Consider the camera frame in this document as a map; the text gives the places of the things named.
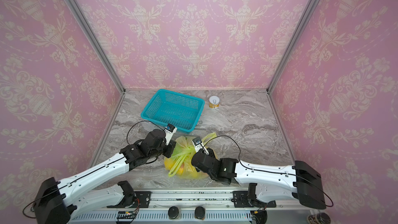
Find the yellow-green plastic bag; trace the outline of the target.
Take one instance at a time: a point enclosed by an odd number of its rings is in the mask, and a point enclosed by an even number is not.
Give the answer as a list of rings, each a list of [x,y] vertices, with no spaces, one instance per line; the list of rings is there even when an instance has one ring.
[[[191,164],[196,153],[193,136],[180,136],[176,139],[176,146],[170,158],[164,158],[164,166],[169,171],[168,177],[177,176],[180,179],[204,179],[208,175],[198,172]]]

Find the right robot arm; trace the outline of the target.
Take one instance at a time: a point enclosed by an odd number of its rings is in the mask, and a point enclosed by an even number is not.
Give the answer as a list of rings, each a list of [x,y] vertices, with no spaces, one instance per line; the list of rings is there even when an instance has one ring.
[[[213,152],[198,151],[191,159],[196,170],[212,180],[248,188],[248,201],[261,206],[278,200],[296,199],[305,207],[327,208],[320,173],[304,161],[288,166],[264,166],[233,158],[217,159]]]

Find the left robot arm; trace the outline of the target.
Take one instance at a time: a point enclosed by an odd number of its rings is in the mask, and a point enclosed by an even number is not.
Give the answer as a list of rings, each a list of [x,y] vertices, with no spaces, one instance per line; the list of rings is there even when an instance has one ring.
[[[99,208],[125,208],[139,199],[128,181],[98,190],[114,177],[145,165],[159,156],[170,157],[175,148],[172,140],[177,128],[168,125],[155,129],[145,139],[129,144],[106,161],[79,174],[61,180],[51,177],[42,182],[32,204],[39,224],[67,224],[71,219]]]

